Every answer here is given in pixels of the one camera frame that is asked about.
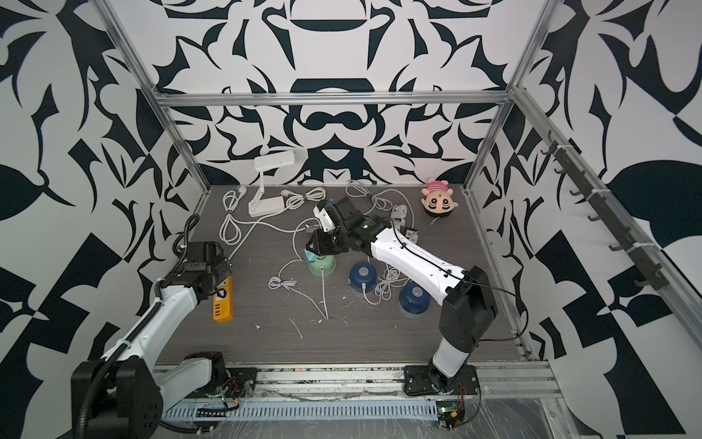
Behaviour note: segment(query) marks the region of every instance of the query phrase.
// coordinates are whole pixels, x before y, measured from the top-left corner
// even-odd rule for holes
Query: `mounting plate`
[[[459,384],[463,384],[466,395],[477,395],[478,380],[475,366],[464,365],[452,381],[453,385],[446,395],[459,393]],[[404,392],[408,396],[437,395],[440,389],[434,386],[429,378],[429,366],[404,367]]]

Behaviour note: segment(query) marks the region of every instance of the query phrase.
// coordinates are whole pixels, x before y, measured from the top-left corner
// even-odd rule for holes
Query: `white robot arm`
[[[424,288],[442,307],[442,340],[426,370],[405,383],[408,395],[451,392],[460,383],[466,359],[497,316],[497,305],[487,275],[448,263],[397,233],[386,218],[361,214],[344,197],[320,202],[314,208],[322,224],[307,250],[323,256],[349,249],[363,251],[402,271]],[[417,381],[425,385],[417,386]]]
[[[221,353],[194,354],[167,373],[152,373],[185,316],[231,274],[232,264],[217,242],[185,242],[187,251],[155,285],[156,299],[124,339],[73,372],[76,438],[148,438],[166,410],[199,388],[214,392],[226,379]]]

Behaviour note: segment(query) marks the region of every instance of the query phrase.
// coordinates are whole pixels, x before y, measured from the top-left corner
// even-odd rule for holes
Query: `plush doll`
[[[449,182],[446,180],[438,181],[433,177],[430,178],[427,187],[422,188],[422,195],[426,197],[422,199],[424,210],[434,218],[434,221],[448,216],[458,206],[458,203],[451,199],[453,189],[449,189]]]

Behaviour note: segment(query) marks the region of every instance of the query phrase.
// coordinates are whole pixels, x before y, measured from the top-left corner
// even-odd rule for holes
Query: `black and white pattern wall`
[[[525,86],[698,288],[702,4],[566,0]],[[502,274],[529,307],[584,435],[697,437],[702,353],[524,115],[514,110],[473,188]]]
[[[504,89],[543,0],[115,1],[167,93]],[[212,184],[462,183],[494,105],[180,108]]]
[[[292,150],[267,184],[462,183],[495,104],[179,107],[173,116],[211,184],[252,184],[253,159]]]
[[[162,91],[250,93],[504,89],[543,0],[113,3]]]
[[[567,0],[525,81],[543,111],[697,289],[700,17],[697,0]]]
[[[86,0],[1,2],[0,112],[0,437],[57,438],[201,190]]]
[[[702,352],[514,109],[472,189],[501,274],[529,309],[583,435],[696,437]]]

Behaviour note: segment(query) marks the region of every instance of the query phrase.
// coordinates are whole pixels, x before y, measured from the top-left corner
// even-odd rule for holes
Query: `cable spool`
[[[432,298],[424,288],[415,282],[408,282],[399,293],[399,310],[407,318],[419,318],[427,309]]]
[[[359,299],[365,299],[363,295],[364,284],[366,294],[372,294],[378,283],[378,272],[370,263],[359,262],[351,268],[349,273],[349,290]]]

